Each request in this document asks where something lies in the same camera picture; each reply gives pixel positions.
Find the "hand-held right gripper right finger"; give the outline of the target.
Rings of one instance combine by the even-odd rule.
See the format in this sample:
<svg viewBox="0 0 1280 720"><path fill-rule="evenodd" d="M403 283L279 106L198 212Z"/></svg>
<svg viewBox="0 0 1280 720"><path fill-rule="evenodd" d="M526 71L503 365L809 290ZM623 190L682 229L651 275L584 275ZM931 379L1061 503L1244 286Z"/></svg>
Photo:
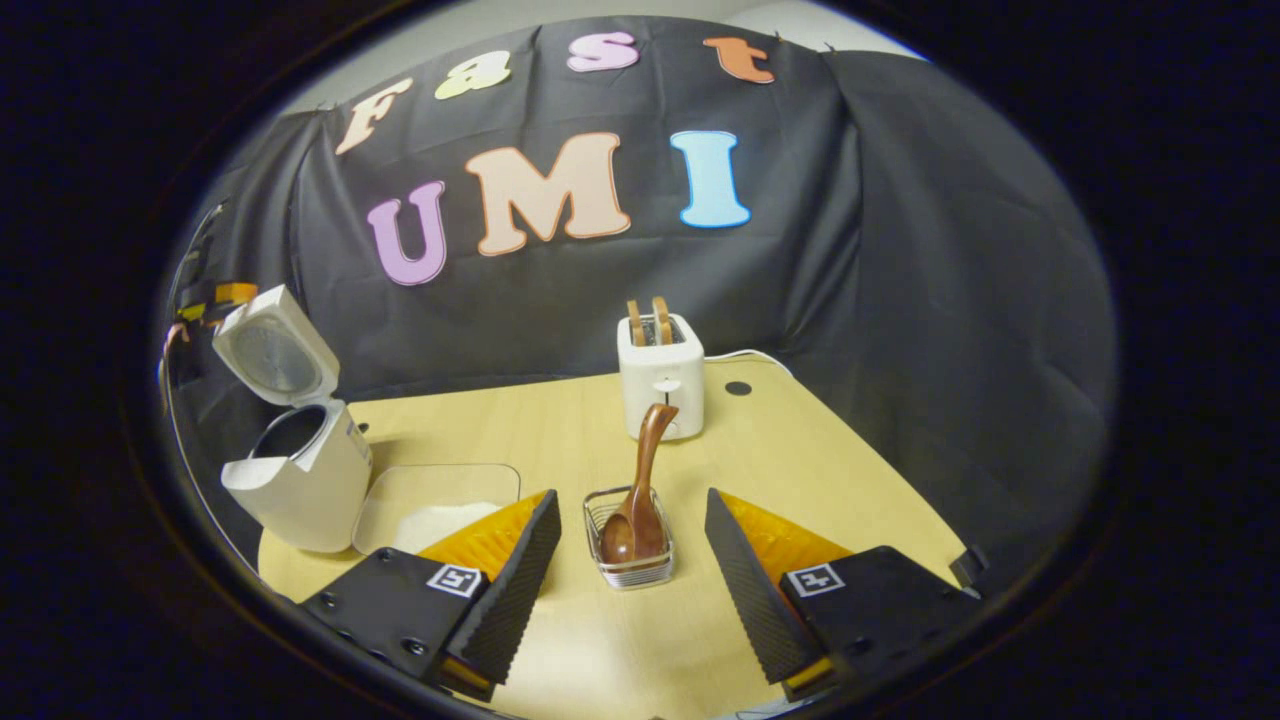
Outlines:
<svg viewBox="0 0 1280 720"><path fill-rule="evenodd" d="M900 673L983 605L893 547L852 552L722 489L707 495L704 532L765 679L788 700Z"/></svg>

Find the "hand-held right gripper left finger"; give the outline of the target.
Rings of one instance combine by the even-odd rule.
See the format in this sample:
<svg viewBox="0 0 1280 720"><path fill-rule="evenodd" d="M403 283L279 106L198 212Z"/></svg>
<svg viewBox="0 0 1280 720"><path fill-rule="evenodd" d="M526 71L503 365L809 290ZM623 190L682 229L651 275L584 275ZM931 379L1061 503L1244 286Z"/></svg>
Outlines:
<svg viewBox="0 0 1280 720"><path fill-rule="evenodd" d="M302 607L424 685L489 701L507 682L561 539L553 489L420 551L375 550Z"/></svg>

